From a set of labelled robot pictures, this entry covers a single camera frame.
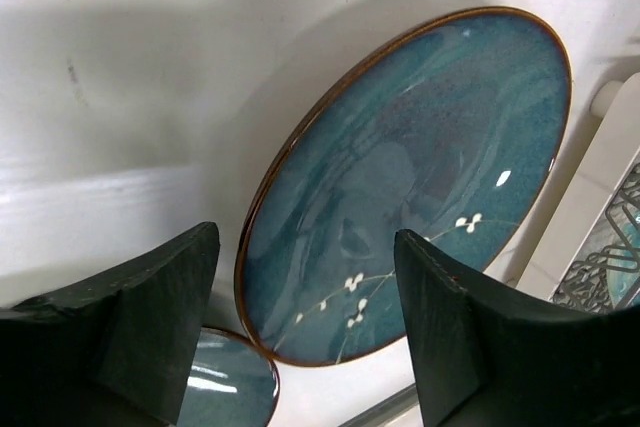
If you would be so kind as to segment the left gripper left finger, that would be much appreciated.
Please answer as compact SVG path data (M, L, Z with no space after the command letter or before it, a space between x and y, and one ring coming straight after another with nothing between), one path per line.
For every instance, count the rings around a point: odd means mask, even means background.
M220 250L200 223L1 312L5 426L173 426Z

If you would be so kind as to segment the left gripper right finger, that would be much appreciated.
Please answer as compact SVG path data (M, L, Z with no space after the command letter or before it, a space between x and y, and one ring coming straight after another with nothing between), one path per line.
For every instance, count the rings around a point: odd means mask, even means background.
M427 426L635 426L639 311L590 314L520 292L411 230L394 263Z

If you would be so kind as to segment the dark teal plate top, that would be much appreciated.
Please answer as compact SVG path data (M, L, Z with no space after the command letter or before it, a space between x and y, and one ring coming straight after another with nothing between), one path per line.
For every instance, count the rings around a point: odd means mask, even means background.
M234 271L251 341L320 367L403 338L397 232L486 270L549 177L571 95L558 34L504 6L419 24L359 61L294 128L252 200Z

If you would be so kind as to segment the red teal floral plate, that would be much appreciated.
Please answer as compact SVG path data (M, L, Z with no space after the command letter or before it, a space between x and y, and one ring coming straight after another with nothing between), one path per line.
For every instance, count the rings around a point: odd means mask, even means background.
M614 238L604 247L607 286L614 309L639 304L639 201L616 200L605 211Z

